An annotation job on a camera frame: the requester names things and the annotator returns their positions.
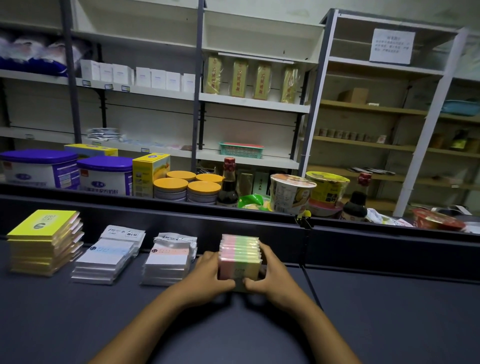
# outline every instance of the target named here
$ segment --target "white instant noodle cup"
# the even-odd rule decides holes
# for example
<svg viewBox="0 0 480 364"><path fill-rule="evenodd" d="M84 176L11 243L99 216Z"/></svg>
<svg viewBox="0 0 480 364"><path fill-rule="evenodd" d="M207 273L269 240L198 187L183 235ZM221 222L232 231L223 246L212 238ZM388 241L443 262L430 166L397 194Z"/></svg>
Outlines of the white instant noodle cup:
<svg viewBox="0 0 480 364"><path fill-rule="evenodd" d="M305 211L310 193L317 186L315 182L290 174L272 174L270 179L271 209L292 215Z"/></svg>

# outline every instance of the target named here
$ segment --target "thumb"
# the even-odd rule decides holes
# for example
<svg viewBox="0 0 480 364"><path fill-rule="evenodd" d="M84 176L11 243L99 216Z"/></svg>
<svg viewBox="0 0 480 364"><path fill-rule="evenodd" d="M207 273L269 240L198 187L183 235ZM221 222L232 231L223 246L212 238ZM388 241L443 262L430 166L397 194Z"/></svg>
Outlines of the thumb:
<svg viewBox="0 0 480 364"><path fill-rule="evenodd" d="M219 280L217 283L220 292L228 292L235 288L235 281L233 279Z"/></svg>
<svg viewBox="0 0 480 364"><path fill-rule="evenodd" d="M265 286L264 279L254 281L254 280L251 280L250 278L244 278L243 284L245 285L245 288L247 289L247 291L250 291L253 293L259 293L259 294L266 293L266 286Z"/></svg>

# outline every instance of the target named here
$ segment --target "hand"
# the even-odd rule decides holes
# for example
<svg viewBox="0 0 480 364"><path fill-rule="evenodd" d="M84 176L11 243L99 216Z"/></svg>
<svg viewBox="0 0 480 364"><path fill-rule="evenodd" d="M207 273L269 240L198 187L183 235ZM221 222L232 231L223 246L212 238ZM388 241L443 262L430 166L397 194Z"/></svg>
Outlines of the hand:
<svg viewBox="0 0 480 364"><path fill-rule="evenodd" d="M195 269L169 290L179 298L184 308L200 306L235 288L233 279L218 280L217 273L218 252L205 252L198 258Z"/></svg>
<svg viewBox="0 0 480 364"><path fill-rule="evenodd" d="M290 314L300 310L304 303L311 302L272 249L263 243L260 243L260 249L267 260L265 279L254 281L245 278L245 288L252 293L265 295L276 307Z"/></svg>

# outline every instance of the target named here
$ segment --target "person's right hand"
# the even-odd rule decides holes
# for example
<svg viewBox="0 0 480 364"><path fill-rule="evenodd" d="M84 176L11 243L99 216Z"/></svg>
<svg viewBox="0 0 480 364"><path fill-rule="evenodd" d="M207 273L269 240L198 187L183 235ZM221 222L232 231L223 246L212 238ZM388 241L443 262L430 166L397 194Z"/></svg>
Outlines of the person's right hand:
<svg viewBox="0 0 480 364"><path fill-rule="evenodd" d="M260 249L267 260L265 279L254 281L245 278L245 288L252 293L265 295L276 307L291 314L300 309L303 304L311 301L307 294L298 286L287 267L278 259L268 245L260 243Z"/></svg>

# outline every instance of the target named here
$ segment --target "person's left hand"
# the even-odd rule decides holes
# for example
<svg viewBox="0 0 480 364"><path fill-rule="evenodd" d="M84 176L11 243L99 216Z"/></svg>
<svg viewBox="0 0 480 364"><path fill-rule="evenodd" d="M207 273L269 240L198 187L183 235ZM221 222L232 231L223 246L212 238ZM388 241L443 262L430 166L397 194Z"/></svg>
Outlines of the person's left hand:
<svg viewBox="0 0 480 364"><path fill-rule="evenodd" d="M198 258L195 269L180 282L169 287L184 307L200 306L219 294L235 288L233 279L218 280L218 252L205 252Z"/></svg>

